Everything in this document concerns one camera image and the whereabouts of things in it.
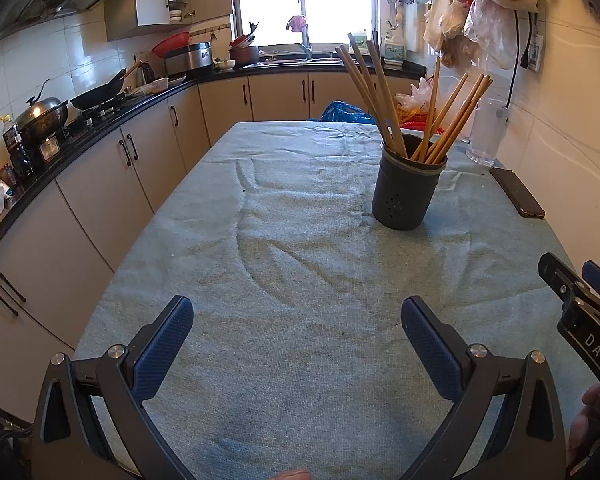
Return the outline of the right hand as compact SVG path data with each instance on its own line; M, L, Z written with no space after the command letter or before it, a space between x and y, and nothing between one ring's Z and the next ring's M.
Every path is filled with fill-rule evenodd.
M582 408L573 419L566 440L567 464L570 465L577 455L578 449L588 435L590 429L591 408L596 403L600 395L600 384L592 385L583 393L581 398Z

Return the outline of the left hand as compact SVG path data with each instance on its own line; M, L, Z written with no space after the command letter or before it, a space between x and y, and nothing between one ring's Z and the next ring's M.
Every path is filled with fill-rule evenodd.
M312 480L312 476L306 469L295 469L276 474L271 480Z

